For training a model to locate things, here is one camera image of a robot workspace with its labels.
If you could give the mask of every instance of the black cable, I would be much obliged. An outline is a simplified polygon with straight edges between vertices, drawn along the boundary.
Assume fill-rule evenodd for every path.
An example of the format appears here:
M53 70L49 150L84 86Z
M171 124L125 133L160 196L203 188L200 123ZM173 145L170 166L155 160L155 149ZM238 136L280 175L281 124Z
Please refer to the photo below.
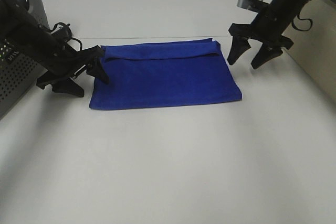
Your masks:
M74 41L77 41L79 43L79 51L78 52L81 52L83 50L82 41L80 41L79 39L73 38L73 37L70 37L69 40L74 40Z
M313 20L312 20L311 18L301 18L301 17L300 17L300 14L301 14L301 11L299 12L297 18L298 18L300 21L306 21L306 20L308 20L308 21L310 22L310 27L309 27L308 29L306 29L306 30L300 29L300 28L298 28L298 27L295 25L294 20L292 21L292 27L293 27L295 30L297 30L297 31L309 31L309 30L313 27Z
M43 28L44 28L44 30L46 30L48 33L52 33L53 31L56 30L56 28L57 28L58 25L60 25L60 26L62 26L62 27L64 27L64 26L68 26L68 25L66 25L66 24L63 23L63 22L58 22L58 23L56 23L56 24L54 25L54 27L53 27L52 29L49 29L49 28L47 28L47 27L45 27L45 26L43 26Z

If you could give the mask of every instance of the perforated metal panel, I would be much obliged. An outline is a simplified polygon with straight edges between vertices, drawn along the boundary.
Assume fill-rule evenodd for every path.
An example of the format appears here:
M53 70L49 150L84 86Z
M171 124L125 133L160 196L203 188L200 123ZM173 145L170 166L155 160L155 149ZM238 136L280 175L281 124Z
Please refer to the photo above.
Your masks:
M41 0L29 0L28 12L48 26ZM7 42L0 42L0 118L41 75L43 68L30 57L20 54Z

